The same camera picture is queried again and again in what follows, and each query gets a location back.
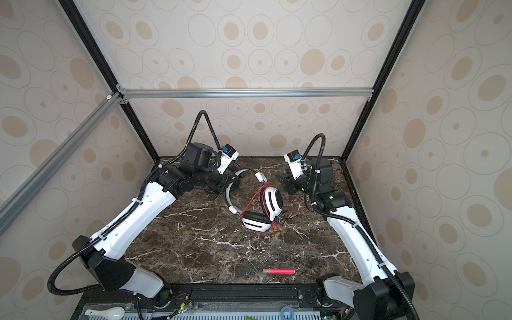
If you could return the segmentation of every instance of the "patterned wallpaper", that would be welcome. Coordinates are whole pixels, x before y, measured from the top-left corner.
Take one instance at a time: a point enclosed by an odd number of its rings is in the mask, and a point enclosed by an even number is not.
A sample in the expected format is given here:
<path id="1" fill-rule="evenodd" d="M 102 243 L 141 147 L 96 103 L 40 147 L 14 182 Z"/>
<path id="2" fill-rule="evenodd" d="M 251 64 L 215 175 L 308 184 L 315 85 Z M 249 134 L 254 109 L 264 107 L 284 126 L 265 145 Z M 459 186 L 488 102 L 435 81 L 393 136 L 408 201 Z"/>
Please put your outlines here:
<path id="1" fill-rule="evenodd" d="M 410 0 L 76 0 L 129 89 L 372 87 Z"/>
<path id="2" fill-rule="evenodd" d="M 0 1 L 0 205 L 110 90 L 52 1 Z"/>
<path id="3" fill-rule="evenodd" d="M 512 314 L 511 31 L 511 1 L 431 1 L 349 159 L 422 319 Z"/>
<path id="4" fill-rule="evenodd" d="M 161 156 L 176 155 L 183 149 L 201 109 L 208 112 L 220 144 L 231 144 L 241 156 L 282 156 L 294 149 L 303 152 L 320 132 L 327 137 L 324 155 L 339 156 L 365 102 L 365 97 L 131 99 Z M 193 141 L 215 147 L 204 119 Z M 319 142 L 312 155 L 316 155 Z"/>
<path id="5" fill-rule="evenodd" d="M 0 236 L 0 319 L 69 319 L 80 295 L 46 289 L 53 269 L 138 193 L 153 165 L 120 107 L 103 119 L 13 224 Z M 57 278 L 59 288 L 96 283 L 79 260 Z"/>

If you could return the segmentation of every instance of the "white robot arm segment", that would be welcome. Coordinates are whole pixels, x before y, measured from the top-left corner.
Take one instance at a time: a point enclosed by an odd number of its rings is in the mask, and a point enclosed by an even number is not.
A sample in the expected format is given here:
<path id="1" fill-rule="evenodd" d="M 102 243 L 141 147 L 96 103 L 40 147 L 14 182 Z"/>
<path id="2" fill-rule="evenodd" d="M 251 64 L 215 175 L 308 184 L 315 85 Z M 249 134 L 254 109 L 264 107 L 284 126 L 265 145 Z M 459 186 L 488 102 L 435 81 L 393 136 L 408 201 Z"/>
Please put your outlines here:
<path id="1" fill-rule="evenodd" d="M 223 174 L 226 171 L 227 167 L 231 164 L 232 161 L 235 161 L 238 157 L 238 151 L 235 151 L 233 155 L 230 157 L 224 151 L 219 152 L 221 156 L 221 165 L 217 168 L 220 174 Z"/>
<path id="2" fill-rule="evenodd" d="M 356 223 L 359 223 L 359 219 L 357 218 L 357 214 L 354 208 L 345 206 L 332 210 L 331 213 L 350 218 Z M 376 276 L 381 279 L 388 277 L 375 260 L 370 247 L 366 244 L 359 231 L 357 231 L 350 223 L 340 219 L 327 218 L 327 222 L 329 222 L 331 227 L 336 230 L 338 236 L 343 240 L 343 243 L 347 247 L 350 256 L 354 260 L 357 270 L 361 275 L 362 283 L 365 286 L 374 283 L 375 281 L 373 279 Z M 387 265 L 388 269 L 396 270 L 396 267 L 391 262 L 389 262 L 389 260 L 384 256 L 384 254 L 382 254 L 382 252 L 380 252 L 375 243 L 373 243 L 373 245 L 384 263 Z"/>
<path id="3" fill-rule="evenodd" d="M 119 260 L 139 233 L 141 233 L 162 210 L 175 202 L 175 200 L 176 198 L 169 191 L 163 192 L 162 186 L 157 182 L 149 183 L 144 192 L 142 203 L 126 220 L 112 230 L 105 239 L 95 244 L 94 248 L 98 251 L 102 249 L 105 250 L 104 256 L 107 258 Z M 103 229 L 94 233 L 91 238 L 99 237 L 105 229 L 128 211 L 132 204 L 133 202 Z"/>
<path id="4" fill-rule="evenodd" d="M 293 179 L 297 180 L 298 177 L 304 174 L 302 171 L 302 165 L 301 165 L 301 155 L 299 153 L 293 155 L 293 154 L 287 154 L 284 155 L 286 163 L 290 166 L 291 174 L 293 175 Z"/>

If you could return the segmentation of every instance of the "black frame beam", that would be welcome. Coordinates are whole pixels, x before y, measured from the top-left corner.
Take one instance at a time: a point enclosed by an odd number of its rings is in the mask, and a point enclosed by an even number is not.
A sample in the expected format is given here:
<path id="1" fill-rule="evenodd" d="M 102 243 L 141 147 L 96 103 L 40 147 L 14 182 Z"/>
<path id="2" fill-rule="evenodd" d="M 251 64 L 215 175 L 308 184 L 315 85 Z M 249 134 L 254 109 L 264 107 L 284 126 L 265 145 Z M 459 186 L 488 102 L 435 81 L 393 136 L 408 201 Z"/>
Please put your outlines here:
<path id="1" fill-rule="evenodd" d="M 418 18 L 423 5 L 426 0 L 413 0 L 409 9 L 407 10 L 406 16 L 404 17 L 402 24 L 400 25 L 400 29 L 398 29 L 398 33 L 396 34 L 395 40 L 391 45 L 391 49 L 380 69 L 380 72 L 375 80 L 375 84 L 373 86 L 373 95 L 369 101 L 366 102 L 365 106 L 362 109 L 361 115 L 356 122 L 354 130 L 350 134 L 349 141 L 347 142 L 347 146 L 343 151 L 343 154 L 340 159 L 340 165 L 342 166 L 343 175 L 345 176 L 345 180 L 350 190 L 350 194 L 352 195 L 352 201 L 354 205 L 354 209 L 356 210 L 357 216 L 361 221 L 362 226 L 365 228 L 366 232 L 370 235 L 373 242 L 375 242 L 375 235 L 373 234 L 372 229 L 370 228 L 370 223 L 368 221 L 368 217 L 365 213 L 365 210 L 362 207 L 361 200 L 359 195 L 357 194 L 357 190 L 355 189 L 354 182 L 352 181 L 352 177 L 350 176 L 350 172 L 347 168 L 347 160 L 350 156 L 350 153 L 354 149 L 354 146 L 359 138 L 359 135 L 364 128 L 370 113 L 377 102 L 381 91 L 388 80 L 389 75 L 391 74 L 391 70 L 395 66 L 395 63 L 400 55 L 400 52 L 403 49 L 403 46 L 407 42 L 407 38 L 411 33 L 411 30 L 416 23 L 416 19 Z"/>
<path id="2" fill-rule="evenodd" d="M 370 116 L 370 113 L 375 106 L 377 99 L 380 96 L 380 92 L 383 90 L 386 81 L 391 73 L 391 70 L 395 66 L 395 62 L 402 51 L 403 46 L 406 44 L 407 37 L 411 33 L 411 30 L 418 18 L 421 9 L 423 8 L 423 4 L 425 0 L 413 0 L 409 9 L 406 13 L 406 16 L 403 18 L 402 24 L 400 25 L 400 29 L 398 29 L 398 33 L 396 34 L 395 40 L 391 45 L 391 49 L 389 50 L 388 56 L 386 57 L 382 68 L 375 80 L 375 84 L 373 86 L 373 95 L 370 101 L 366 102 L 365 106 L 362 109 L 361 115 L 356 122 L 354 130 L 352 131 L 349 141 L 347 142 L 347 146 L 342 154 L 342 161 L 345 162 L 349 158 L 352 149 L 354 148 L 355 143 L 357 142 L 357 138 L 361 134 L 362 128 L 365 126 L 366 120 Z"/>
<path id="3" fill-rule="evenodd" d="M 80 12 L 78 11 L 78 8 L 76 7 L 73 0 L 59 0 L 60 5 L 64 9 L 64 12 L 68 16 L 69 21 L 73 25 L 73 27 L 76 30 L 76 33 L 82 40 L 82 43 L 86 47 L 87 51 L 89 51 L 89 54 L 91 55 L 92 59 L 94 60 L 94 63 L 100 70 L 101 74 L 103 75 L 105 81 L 107 82 L 110 90 L 112 92 L 121 92 L 117 88 L 117 79 L 114 76 L 114 73 L 112 72 L 112 69 L 110 69 L 109 64 L 105 60 L 105 57 L 103 56 L 98 44 L 94 40 L 94 37 L 92 33 L 89 31 L 86 22 L 83 20 L 82 16 L 80 15 Z M 139 118 L 137 118 L 137 115 L 133 111 L 133 108 L 130 106 L 130 103 L 127 99 L 123 100 L 124 103 L 121 104 L 121 107 L 126 114 L 126 117 L 132 124 L 133 128 L 137 132 L 140 140 L 146 147 L 147 152 L 150 154 L 153 161 L 158 161 L 160 159 L 160 156 L 158 155 L 155 147 L 151 143 L 150 138 L 147 136 L 146 131 L 142 127 L 142 124 L 139 121 Z"/>

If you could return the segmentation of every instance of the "blue ring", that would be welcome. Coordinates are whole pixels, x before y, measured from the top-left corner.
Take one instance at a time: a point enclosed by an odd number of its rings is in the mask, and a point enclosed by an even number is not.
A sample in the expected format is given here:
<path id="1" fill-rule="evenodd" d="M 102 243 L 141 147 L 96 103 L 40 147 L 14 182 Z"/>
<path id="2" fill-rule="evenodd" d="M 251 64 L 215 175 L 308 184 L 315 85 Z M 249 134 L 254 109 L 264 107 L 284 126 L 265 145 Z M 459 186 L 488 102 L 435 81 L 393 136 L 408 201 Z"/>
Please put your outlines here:
<path id="1" fill-rule="evenodd" d="M 289 318 L 285 318 L 284 312 L 288 311 L 290 313 Z M 283 307 L 281 311 L 279 312 L 279 319 L 281 320 L 293 320 L 293 309 L 290 307 Z"/>

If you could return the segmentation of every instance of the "white spoon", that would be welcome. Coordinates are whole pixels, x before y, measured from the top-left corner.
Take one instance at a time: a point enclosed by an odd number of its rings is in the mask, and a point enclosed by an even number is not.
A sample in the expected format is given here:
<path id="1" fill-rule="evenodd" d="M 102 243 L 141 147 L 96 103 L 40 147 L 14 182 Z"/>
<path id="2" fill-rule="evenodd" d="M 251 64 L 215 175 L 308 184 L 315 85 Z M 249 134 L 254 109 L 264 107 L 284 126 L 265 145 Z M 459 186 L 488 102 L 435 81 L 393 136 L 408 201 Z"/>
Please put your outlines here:
<path id="1" fill-rule="evenodd" d="M 86 315 L 100 315 L 107 320 L 121 320 L 124 317 L 124 309 L 122 307 L 114 307 L 107 310 L 87 309 Z"/>

